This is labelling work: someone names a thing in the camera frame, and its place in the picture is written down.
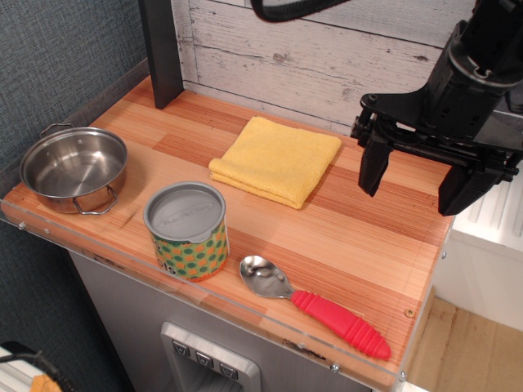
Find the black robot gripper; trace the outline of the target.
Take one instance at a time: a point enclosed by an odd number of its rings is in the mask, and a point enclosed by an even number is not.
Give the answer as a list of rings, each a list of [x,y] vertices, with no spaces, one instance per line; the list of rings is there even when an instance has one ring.
[[[438,211],[459,214],[497,177],[512,176],[521,158],[521,131],[492,117],[521,80],[520,19],[459,22],[421,89],[362,97],[351,134],[364,149],[359,187],[373,197],[398,149],[451,165],[439,187]]]

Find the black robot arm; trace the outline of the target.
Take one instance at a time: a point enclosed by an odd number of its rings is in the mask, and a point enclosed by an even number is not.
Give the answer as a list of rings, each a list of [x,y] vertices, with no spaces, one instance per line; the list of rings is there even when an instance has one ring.
[[[359,186],[378,190],[393,150],[450,166],[439,213],[457,215],[510,181],[522,160],[522,133],[494,118],[522,82],[522,3],[479,1],[456,24],[426,84],[403,94],[367,94],[352,137],[364,152]]]

